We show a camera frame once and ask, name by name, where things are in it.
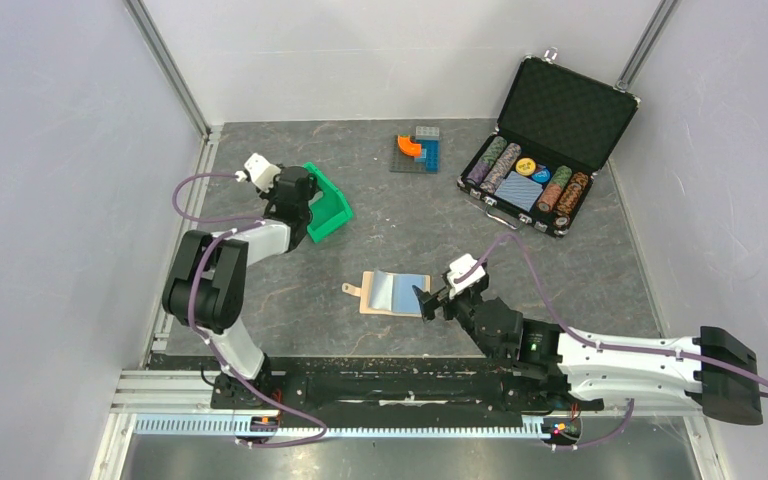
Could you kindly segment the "beige leather card holder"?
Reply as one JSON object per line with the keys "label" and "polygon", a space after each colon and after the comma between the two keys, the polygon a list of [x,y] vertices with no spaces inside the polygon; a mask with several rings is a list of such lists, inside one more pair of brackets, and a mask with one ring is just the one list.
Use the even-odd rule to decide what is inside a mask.
{"label": "beige leather card holder", "polygon": [[420,318],[420,303],[414,288],[429,291],[430,287],[429,275],[374,270],[363,272],[360,286],[343,283],[341,291],[359,300],[360,314]]}

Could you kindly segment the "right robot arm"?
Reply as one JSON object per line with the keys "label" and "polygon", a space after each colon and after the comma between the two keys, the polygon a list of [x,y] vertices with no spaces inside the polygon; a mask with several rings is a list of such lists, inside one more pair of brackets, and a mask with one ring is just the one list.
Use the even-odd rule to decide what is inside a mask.
{"label": "right robot arm", "polygon": [[745,426],[763,422],[754,351],[719,327],[672,339],[600,336],[525,318],[500,298],[485,300],[485,282],[456,296],[414,286],[421,317],[441,310],[457,321],[502,371],[525,378],[551,408],[569,402],[647,400],[697,405],[712,419]]}

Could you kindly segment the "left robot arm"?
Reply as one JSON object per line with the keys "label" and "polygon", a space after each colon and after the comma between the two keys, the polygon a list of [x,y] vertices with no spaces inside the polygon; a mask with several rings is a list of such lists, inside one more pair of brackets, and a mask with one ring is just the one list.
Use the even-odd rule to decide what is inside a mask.
{"label": "left robot arm", "polygon": [[263,217],[225,232],[185,232],[177,247],[161,304],[189,327],[217,358],[222,372],[237,379],[235,392],[250,407],[266,405],[273,379],[267,363],[240,319],[247,269],[298,247],[313,219],[310,202],[320,191],[317,176],[303,166],[282,167],[262,190]]}

